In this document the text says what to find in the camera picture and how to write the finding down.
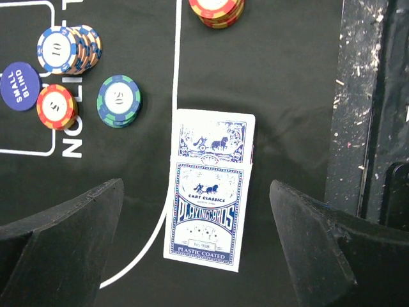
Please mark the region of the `green chips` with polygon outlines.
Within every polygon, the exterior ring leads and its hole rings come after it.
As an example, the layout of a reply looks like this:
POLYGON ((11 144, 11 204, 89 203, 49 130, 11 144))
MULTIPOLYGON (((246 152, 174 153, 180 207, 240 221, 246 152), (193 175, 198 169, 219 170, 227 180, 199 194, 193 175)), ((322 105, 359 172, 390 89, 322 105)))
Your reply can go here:
POLYGON ((101 85, 96 99, 100 119, 112 128, 130 125, 142 105, 141 91, 126 75, 113 75, 101 85))

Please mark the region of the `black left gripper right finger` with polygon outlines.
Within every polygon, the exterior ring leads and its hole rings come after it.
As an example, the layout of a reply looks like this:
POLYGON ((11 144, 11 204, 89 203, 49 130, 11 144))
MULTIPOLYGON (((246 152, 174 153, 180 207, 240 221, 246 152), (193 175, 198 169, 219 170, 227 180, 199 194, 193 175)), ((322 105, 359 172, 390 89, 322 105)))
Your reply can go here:
POLYGON ((408 232, 278 180, 270 203, 299 306, 408 306, 408 232))

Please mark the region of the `orange chips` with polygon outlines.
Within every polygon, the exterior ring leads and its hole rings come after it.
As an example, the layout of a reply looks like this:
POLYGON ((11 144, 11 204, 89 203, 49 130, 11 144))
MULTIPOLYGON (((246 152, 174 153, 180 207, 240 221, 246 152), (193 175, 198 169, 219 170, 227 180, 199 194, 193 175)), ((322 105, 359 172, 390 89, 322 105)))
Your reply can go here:
POLYGON ((50 84, 40 92, 36 111, 47 128, 65 130, 74 124, 78 107, 73 95, 64 86, 50 84))

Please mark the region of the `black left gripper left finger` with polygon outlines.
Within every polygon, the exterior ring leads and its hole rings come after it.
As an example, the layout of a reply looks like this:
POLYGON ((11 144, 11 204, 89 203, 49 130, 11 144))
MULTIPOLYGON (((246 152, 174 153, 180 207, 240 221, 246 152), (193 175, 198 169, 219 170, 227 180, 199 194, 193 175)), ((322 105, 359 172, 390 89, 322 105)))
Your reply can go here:
POLYGON ((94 306, 123 205, 110 179, 1 227, 1 306, 94 306))

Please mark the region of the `pink chips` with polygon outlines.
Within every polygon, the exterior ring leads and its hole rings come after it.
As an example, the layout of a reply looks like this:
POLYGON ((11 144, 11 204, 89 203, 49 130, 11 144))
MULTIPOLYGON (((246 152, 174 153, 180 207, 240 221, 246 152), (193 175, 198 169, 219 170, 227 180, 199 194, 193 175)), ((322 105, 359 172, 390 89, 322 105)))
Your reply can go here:
POLYGON ((102 55, 102 40, 90 26, 51 26, 39 37, 36 54, 47 72, 79 75, 94 67, 102 55))

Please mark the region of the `blue playing card deck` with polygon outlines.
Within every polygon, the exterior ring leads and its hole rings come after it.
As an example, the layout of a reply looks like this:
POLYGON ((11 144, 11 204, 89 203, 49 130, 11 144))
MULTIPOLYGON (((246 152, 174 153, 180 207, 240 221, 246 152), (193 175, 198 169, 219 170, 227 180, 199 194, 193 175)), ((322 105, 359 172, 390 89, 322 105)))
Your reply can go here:
POLYGON ((164 258, 238 272, 255 124, 253 114, 176 110, 164 258))

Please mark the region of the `orange poker chip stack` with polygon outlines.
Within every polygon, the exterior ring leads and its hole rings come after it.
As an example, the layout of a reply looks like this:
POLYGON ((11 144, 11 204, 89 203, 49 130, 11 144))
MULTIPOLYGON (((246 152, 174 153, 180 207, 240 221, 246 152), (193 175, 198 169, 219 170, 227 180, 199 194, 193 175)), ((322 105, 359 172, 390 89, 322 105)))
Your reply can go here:
POLYGON ((223 29, 240 18, 245 0, 189 0, 189 5, 204 25, 223 29))

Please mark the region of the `blue small blind button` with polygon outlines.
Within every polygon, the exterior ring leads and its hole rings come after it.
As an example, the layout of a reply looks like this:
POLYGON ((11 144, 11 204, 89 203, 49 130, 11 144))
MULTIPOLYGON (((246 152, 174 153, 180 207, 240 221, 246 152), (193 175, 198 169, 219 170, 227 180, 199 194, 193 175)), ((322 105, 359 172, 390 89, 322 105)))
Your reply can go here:
POLYGON ((14 111, 32 109, 41 88, 38 72, 26 62, 9 64, 1 76, 1 96, 5 104, 14 111))

